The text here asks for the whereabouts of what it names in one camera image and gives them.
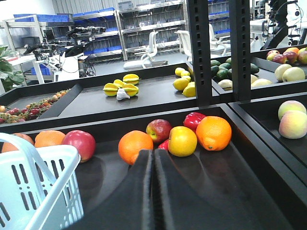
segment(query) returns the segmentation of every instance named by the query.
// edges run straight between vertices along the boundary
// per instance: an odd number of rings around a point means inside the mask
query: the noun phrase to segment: red bell pepper
[[[205,117],[206,115],[201,114],[201,113],[197,113],[197,112],[189,113],[184,119],[183,125],[185,127],[192,129],[195,132],[198,124]]]
[[[162,144],[158,146],[158,149],[163,149],[168,151],[168,139],[166,139]]]

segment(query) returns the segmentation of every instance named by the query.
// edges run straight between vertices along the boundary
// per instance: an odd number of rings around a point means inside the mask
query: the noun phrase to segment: lemon
[[[139,93],[139,88],[130,83],[123,85],[123,89],[130,97],[133,97]]]
[[[133,85],[136,85],[138,84],[140,81],[140,78],[138,75],[136,74],[133,74],[133,73],[130,73],[130,74],[126,74],[123,78],[123,82],[124,83],[130,83],[130,84],[133,84]]]
[[[168,151],[178,157],[186,157],[195,151],[197,146],[196,134],[184,126],[171,129],[168,141]]]
[[[123,87],[123,85],[126,84],[126,83],[124,83],[124,82],[123,82],[122,80],[120,80],[120,79],[114,80],[113,83],[114,83],[116,86],[118,86],[119,88]]]
[[[182,76],[190,76],[190,72],[189,71],[182,71],[181,72],[181,74],[180,74],[180,76],[182,77]]]
[[[173,86],[175,87],[176,90],[182,91],[184,90],[184,88],[187,87],[188,83],[189,83],[188,79],[178,78],[173,82]]]
[[[175,74],[176,74],[177,76],[181,77],[181,72],[182,72],[182,71],[185,71],[185,69],[184,69],[184,68],[181,68],[181,67],[178,67],[178,68],[175,69]]]
[[[184,88],[182,94],[186,97],[195,97],[196,96],[195,85],[192,85],[192,84],[187,85],[187,87]]]
[[[107,96],[116,96],[118,91],[118,86],[113,83],[105,84],[103,91]]]
[[[187,80],[189,80],[189,82],[191,81],[191,77],[188,76],[188,75],[183,75],[181,78],[187,79]]]

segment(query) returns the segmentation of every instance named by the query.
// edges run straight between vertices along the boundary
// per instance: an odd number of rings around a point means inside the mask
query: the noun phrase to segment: white office chair
[[[175,31],[175,34],[179,37],[179,50],[187,55],[187,61],[192,61],[192,52],[191,52],[191,38],[190,34],[186,30]]]
[[[209,24],[209,40],[210,40],[210,53],[211,58],[218,58],[220,56],[230,55],[230,44],[224,39],[229,40],[230,36],[223,36],[219,39],[215,38],[214,29],[211,24]]]
[[[156,45],[156,34],[158,32],[152,31],[149,34],[149,42],[148,46],[146,47],[145,51],[135,53],[135,55],[142,55],[140,60],[136,61],[128,61],[124,64],[124,69],[131,70],[131,69],[146,69],[149,67],[154,66],[161,66],[166,65],[168,61],[154,61],[154,56],[157,54],[158,49]]]

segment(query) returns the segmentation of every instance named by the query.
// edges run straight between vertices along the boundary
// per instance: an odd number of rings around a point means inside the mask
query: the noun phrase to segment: perforated metal post
[[[189,28],[198,106],[212,98],[207,0],[188,0]]]
[[[229,0],[233,92],[236,101],[250,100],[249,0]]]

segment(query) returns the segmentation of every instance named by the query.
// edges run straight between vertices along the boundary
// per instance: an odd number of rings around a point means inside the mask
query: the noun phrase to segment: white plastic basket
[[[36,149],[5,133],[0,141],[19,149],[0,154],[0,230],[60,230],[82,218],[75,147]]]

